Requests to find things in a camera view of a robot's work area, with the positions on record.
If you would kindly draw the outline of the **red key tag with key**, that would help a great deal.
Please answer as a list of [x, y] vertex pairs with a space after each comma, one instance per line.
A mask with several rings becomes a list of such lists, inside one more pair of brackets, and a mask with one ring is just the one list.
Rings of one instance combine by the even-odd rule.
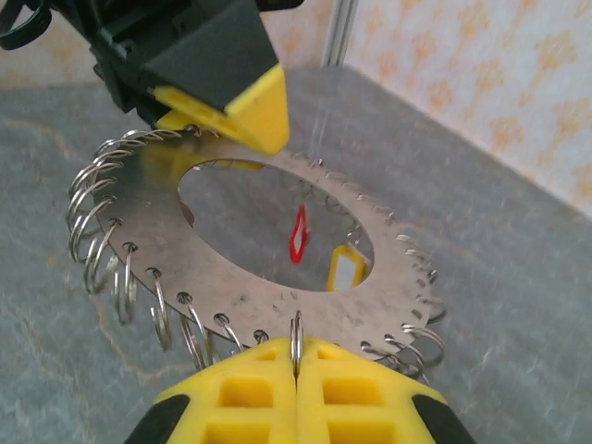
[[309, 236], [307, 208], [301, 204], [298, 208], [296, 221], [290, 235], [289, 256], [293, 264], [301, 262]]

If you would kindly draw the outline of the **yellow key tag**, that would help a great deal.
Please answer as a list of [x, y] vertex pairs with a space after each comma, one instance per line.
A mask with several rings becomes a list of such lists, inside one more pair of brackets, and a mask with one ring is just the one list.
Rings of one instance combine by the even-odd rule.
[[337, 246], [331, 257], [327, 291], [357, 287], [367, 275], [368, 260], [351, 244]]

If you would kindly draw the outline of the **steel keyring disc with rings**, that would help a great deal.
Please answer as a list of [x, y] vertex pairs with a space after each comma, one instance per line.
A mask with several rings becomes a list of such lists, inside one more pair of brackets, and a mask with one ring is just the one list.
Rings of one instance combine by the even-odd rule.
[[[369, 276], [345, 290], [294, 290], [246, 272], [197, 237], [177, 205], [182, 176], [194, 167], [245, 163], [289, 173], [325, 193], [328, 207], [348, 211], [374, 247]], [[374, 360], [396, 360], [420, 338], [441, 343], [430, 313], [437, 272], [424, 253], [399, 232], [387, 207], [299, 154], [267, 157], [210, 130], [133, 130], [96, 150], [69, 196], [69, 253], [84, 265], [89, 291], [99, 290], [93, 268], [110, 248], [126, 275], [156, 296], [155, 329], [164, 348], [172, 342], [169, 309], [207, 330], [225, 316], [238, 345], [257, 331], [276, 335], [287, 320], [298, 333]]]

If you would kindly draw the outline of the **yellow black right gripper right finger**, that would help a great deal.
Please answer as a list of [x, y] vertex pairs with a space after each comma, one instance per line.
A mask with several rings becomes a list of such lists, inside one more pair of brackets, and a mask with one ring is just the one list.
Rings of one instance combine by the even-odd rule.
[[477, 444], [436, 390], [307, 337], [296, 389], [297, 444]]

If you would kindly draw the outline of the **aluminium frame post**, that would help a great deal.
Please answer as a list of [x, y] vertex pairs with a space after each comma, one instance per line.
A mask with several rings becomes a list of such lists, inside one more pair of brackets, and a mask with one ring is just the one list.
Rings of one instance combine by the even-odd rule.
[[359, 0], [334, 0], [323, 52], [321, 67], [341, 67], [347, 54]]

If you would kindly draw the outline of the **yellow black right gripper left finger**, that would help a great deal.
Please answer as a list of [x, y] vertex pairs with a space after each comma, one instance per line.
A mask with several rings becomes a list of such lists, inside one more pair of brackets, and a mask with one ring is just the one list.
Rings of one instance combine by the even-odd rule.
[[166, 389], [123, 444], [297, 444], [290, 340], [271, 339]]

